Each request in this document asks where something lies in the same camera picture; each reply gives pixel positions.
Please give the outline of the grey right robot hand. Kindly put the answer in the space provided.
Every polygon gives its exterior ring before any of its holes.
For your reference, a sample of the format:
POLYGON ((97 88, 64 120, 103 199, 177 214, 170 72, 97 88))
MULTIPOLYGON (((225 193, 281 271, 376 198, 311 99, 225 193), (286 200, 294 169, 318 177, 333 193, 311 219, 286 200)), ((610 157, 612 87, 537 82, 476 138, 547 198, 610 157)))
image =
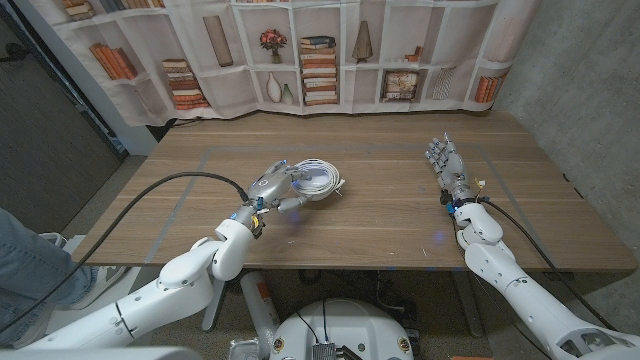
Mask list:
POLYGON ((433 138, 428 143, 425 156, 437 176, 441 191, 448 193, 452 202, 467 201, 474 197, 464 161, 447 132, 442 140, 433 138))

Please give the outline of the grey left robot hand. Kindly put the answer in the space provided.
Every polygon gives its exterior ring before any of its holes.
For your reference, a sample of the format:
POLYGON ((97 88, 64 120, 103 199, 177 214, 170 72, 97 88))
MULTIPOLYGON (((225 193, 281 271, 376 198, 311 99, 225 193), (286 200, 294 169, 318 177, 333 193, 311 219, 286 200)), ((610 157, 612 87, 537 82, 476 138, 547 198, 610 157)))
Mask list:
POLYGON ((308 171, 289 166, 285 160, 276 161, 248 189, 249 203, 258 213, 276 209, 279 213, 301 207, 308 200, 306 195, 284 198, 294 181, 310 180, 308 171))

